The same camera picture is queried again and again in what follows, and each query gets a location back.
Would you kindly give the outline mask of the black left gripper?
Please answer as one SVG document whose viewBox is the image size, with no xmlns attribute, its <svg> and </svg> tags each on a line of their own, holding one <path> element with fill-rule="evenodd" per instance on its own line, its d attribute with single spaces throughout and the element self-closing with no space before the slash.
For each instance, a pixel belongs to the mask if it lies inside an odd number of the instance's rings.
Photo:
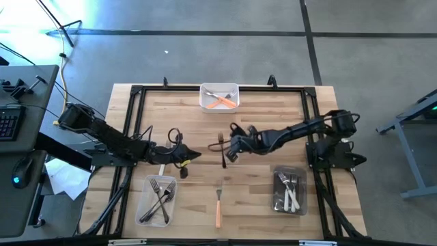
<svg viewBox="0 0 437 246">
<path fill-rule="evenodd" d="M 188 177 L 188 164 L 201 156 L 200 152 L 191 150 L 186 144 L 182 143 L 183 134 L 178 133 L 176 138 L 176 146 L 166 148 L 164 146 L 155 146 L 149 149 L 149 163 L 152 165 L 167 165 L 171 163 L 179 163 L 180 178 Z"/>
</svg>

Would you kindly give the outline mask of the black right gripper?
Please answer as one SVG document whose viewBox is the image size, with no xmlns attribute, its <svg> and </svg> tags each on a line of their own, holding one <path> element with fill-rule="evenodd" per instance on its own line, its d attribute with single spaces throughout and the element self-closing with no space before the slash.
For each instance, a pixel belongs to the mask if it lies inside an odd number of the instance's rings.
<svg viewBox="0 0 437 246">
<path fill-rule="evenodd" d="M 262 145 L 262 142 L 253 135 L 248 135 L 245 130 L 232 122 L 230 124 L 230 137 L 234 141 L 230 144 L 226 157 L 234 163 L 238 158 L 238 153 L 249 152 L 255 154 L 265 154 L 267 149 Z"/>
</svg>

